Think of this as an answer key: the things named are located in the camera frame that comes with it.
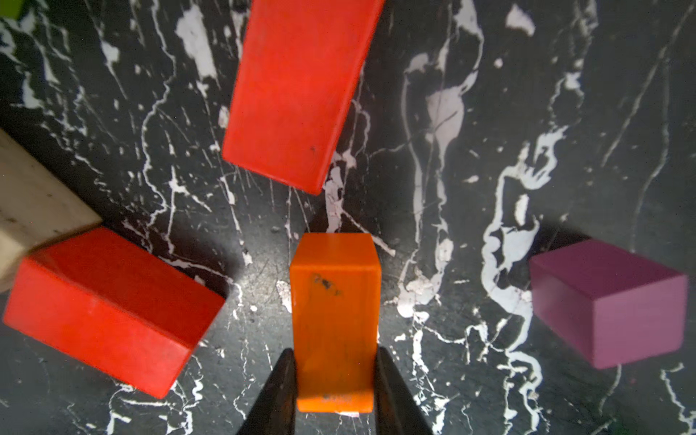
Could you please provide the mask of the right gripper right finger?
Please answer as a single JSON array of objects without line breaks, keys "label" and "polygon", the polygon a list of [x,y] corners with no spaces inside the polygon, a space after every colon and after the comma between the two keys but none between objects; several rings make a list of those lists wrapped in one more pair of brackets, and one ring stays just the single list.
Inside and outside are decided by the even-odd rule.
[{"label": "right gripper right finger", "polygon": [[374,401],[378,434],[433,435],[390,353],[382,346],[375,358]]}]

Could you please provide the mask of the orange block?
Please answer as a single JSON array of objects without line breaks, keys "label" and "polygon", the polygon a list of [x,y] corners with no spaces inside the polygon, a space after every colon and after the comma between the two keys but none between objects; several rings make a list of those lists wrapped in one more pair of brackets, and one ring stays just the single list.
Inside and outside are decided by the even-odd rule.
[{"label": "orange block", "polygon": [[297,406],[371,413],[382,268],[364,233],[306,233],[289,268]]}]

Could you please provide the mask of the natural wood block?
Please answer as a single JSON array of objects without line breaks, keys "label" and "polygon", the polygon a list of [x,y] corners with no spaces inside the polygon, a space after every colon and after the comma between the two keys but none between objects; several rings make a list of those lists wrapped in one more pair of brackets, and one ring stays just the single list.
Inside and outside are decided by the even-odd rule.
[{"label": "natural wood block", "polygon": [[102,218],[6,132],[1,133],[1,291],[22,259],[103,223]]}]

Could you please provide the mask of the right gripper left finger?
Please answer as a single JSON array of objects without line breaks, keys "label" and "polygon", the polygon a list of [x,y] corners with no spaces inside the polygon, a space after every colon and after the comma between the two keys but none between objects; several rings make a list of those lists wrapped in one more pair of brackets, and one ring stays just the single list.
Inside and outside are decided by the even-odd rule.
[{"label": "right gripper left finger", "polygon": [[282,351],[237,435],[294,435],[297,368],[291,348]]}]

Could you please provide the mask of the purple block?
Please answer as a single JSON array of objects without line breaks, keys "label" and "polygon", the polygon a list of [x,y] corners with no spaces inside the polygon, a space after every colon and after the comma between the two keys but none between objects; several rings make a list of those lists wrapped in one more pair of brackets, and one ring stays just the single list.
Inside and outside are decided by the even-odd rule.
[{"label": "purple block", "polygon": [[529,259],[534,314],[596,369],[681,348],[688,277],[587,239]]}]

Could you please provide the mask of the green block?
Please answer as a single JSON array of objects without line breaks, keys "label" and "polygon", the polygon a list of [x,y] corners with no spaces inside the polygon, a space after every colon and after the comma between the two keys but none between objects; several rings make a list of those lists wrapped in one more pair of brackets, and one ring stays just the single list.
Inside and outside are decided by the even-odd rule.
[{"label": "green block", "polygon": [[0,0],[0,17],[16,20],[21,16],[24,0]]}]

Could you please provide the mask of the red block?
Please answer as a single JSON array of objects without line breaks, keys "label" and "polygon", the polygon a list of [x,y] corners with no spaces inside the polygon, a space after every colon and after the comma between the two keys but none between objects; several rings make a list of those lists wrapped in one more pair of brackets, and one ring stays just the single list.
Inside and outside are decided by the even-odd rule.
[{"label": "red block", "polygon": [[383,7],[253,2],[223,159],[319,194]]},{"label": "red block", "polygon": [[225,302],[99,227],[25,257],[3,321],[162,399]]}]

